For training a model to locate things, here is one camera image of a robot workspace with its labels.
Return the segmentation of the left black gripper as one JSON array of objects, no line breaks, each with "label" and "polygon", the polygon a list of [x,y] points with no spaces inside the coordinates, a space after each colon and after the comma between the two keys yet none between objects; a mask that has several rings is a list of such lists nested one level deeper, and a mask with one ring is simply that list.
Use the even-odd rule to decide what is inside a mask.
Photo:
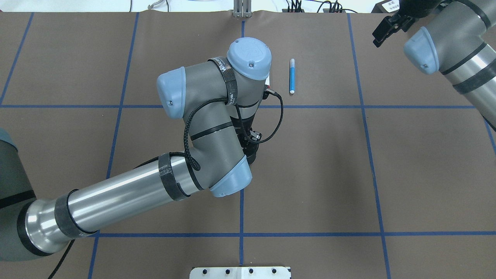
[{"label": "left black gripper", "polygon": [[258,144],[252,143],[250,140],[258,143],[262,139],[262,134],[260,132],[254,131],[252,128],[249,129],[248,137],[244,134],[241,134],[241,147],[243,149],[243,153],[246,156],[246,160],[249,165],[255,162],[257,152],[258,152]]}]

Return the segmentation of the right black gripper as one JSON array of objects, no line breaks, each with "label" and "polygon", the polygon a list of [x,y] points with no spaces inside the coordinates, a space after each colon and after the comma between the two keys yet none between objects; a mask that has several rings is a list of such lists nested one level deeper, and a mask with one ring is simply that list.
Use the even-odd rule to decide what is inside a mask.
[{"label": "right black gripper", "polygon": [[386,16],[372,32],[374,46],[379,48],[386,39],[399,30],[407,32],[414,18],[431,14],[442,0],[399,0],[399,10],[393,16]]}]

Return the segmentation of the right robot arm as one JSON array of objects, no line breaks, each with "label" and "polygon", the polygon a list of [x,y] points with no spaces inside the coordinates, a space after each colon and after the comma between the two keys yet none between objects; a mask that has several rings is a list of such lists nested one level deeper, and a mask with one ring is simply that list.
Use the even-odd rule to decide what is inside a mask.
[{"label": "right robot arm", "polygon": [[495,27],[494,0],[450,0],[404,45],[424,74],[439,71],[495,129],[496,53],[482,36]]}]

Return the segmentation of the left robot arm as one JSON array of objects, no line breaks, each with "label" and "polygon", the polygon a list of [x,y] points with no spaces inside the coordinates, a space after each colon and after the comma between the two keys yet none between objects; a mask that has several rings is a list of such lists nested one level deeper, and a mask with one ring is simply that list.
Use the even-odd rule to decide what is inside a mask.
[{"label": "left robot arm", "polygon": [[161,74],[163,108],[185,123],[183,152],[53,200],[36,198],[16,145],[1,129],[1,260],[50,256],[72,240],[204,189],[215,197],[244,189],[262,143],[250,126],[268,90],[271,63],[268,46],[245,37],[232,42],[226,57]]}]

